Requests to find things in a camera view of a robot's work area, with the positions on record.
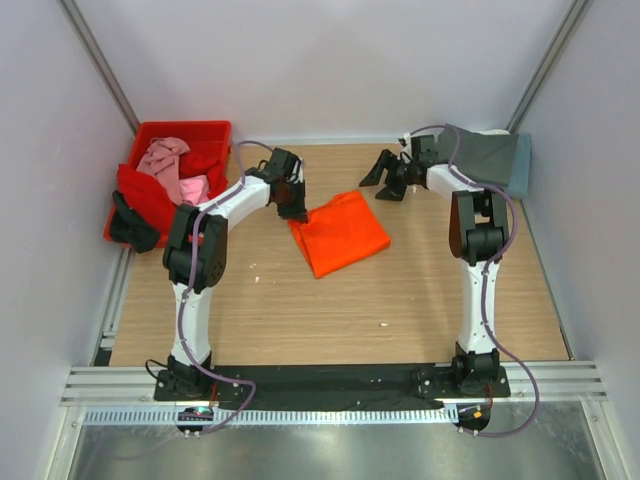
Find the orange t shirt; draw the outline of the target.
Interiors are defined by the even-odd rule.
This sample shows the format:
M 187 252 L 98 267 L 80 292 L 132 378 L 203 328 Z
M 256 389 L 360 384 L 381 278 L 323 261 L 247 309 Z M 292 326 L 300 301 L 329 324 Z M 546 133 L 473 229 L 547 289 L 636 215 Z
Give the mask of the orange t shirt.
M 358 190 L 335 195 L 308 212 L 307 222 L 288 221 L 316 279 L 375 255 L 391 238 Z

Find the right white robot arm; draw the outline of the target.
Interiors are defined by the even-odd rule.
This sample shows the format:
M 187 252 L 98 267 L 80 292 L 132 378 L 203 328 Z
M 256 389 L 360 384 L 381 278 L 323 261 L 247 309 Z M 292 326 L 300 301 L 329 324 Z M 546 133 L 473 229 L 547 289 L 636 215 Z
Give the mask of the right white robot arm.
M 384 149 L 361 187 L 383 188 L 379 200 L 401 201 L 407 187 L 419 185 L 449 201 L 449 249 L 462 270 L 462 321 L 448 366 L 419 367 L 415 375 L 424 398 L 480 397 L 505 381 L 495 334 L 496 280 L 504 250 L 510 246 L 510 204 L 497 187 L 464 175 L 450 159 L 442 160 L 433 135 L 401 140 L 395 154 Z

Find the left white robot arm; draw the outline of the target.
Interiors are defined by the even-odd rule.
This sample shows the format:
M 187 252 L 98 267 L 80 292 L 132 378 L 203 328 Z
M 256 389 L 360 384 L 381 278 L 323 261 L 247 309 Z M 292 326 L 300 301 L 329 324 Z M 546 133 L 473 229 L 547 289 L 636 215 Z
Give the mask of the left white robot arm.
M 162 259 L 175 295 L 175 339 L 157 376 L 156 400 L 199 400 L 221 380 L 212 367 L 209 317 L 226 270 L 229 233 L 271 204 L 281 219 L 305 222 L 305 197 L 303 160 L 274 148 L 220 195 L 178 207 Z

